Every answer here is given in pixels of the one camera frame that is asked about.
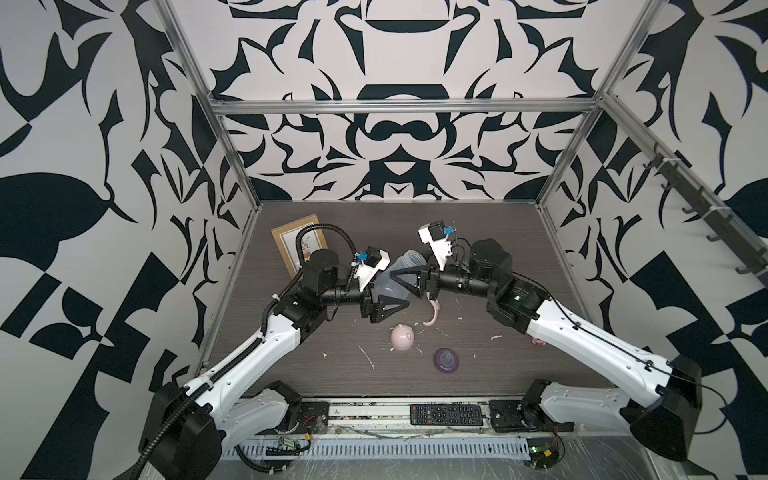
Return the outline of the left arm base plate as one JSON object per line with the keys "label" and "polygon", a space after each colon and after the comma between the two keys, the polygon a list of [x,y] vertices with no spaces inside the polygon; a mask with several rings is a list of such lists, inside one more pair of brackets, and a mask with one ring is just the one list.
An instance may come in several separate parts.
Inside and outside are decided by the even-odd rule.
{"label": "left arm base plate", "polygon": [[312,435],[323,434],[327,431],[329,416],[329,402],[304,400],[298,416],[298,430]]}

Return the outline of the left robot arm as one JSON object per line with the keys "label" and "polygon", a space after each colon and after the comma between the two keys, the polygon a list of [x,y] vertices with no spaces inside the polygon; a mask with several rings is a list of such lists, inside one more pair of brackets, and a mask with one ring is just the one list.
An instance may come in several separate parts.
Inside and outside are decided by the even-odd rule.
{"label": "left robot arm", "polygon": [[362,316],[379,323],[408,306],[406,300],[372,292],[373,281],[389,267],[386,251],[359,250],[343,229],[324,223],[302,228],[295,247],[300,249],[303,237],[316,229],[339,234],[351,251],[350,260],[342,263],[329,249],[301,254],[298,271],[267,304],[254,334],[186,384],[169,382],[158,389],[130,478],[140,478],[152,466],[165,479],[205,479],[223,453],[253,435],[292,430],[300,394],[283,382],[269,384],[250,399],[244,396],[247,390],[328,321],[329,308],[354,304]]}

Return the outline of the pink bottle cap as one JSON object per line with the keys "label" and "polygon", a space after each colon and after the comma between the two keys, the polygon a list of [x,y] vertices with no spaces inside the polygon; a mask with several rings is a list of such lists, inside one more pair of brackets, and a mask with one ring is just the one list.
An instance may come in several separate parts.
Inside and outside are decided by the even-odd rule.
{"label": "pink bottle cap", "polygon": [[410,350],[415,343],[415,333],[410,325],[398,324],[390,333],[390,343],[397,351]]}

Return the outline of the purple collar with nipple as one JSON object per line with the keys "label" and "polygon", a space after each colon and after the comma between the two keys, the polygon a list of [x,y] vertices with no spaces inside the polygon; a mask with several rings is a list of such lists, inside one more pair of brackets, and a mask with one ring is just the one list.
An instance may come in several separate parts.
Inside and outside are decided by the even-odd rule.
{"label": "purple collar with nipple", "polygon": [[441,373],[455,373],[460,365],[458,354],[450,348],[442,347],[435,351],[433,355],[435,368]]}

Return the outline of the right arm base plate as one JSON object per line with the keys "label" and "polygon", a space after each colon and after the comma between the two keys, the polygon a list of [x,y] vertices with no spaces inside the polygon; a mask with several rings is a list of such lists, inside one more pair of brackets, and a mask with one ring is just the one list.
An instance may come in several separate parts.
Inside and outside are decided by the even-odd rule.
{"label": "right arm base plate", "polygon": [[497,433],[573,432],[572,422],[559,423],[534,404],[523,400],[491,400],[490,423]]}

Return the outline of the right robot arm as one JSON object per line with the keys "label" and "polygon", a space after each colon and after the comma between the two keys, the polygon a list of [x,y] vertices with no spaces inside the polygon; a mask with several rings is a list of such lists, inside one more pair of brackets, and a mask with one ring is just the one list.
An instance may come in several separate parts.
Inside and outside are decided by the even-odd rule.
{"label": "right robot arm", "polygon": [[465,264],[450,265],[435,243],[436,266],[391,272],[420,298],[442,291],[482,297],[494,320],[570,355],[611,382],[609,389],[534,382],[525,410],[551,423],[581,423],[631,434],[666,459],[687,459],[703,407],[702,371],[679,355],[667,359],[627,343],[564,307],[536,282],[514,272],[512,257],[492,239],[471,245]]}

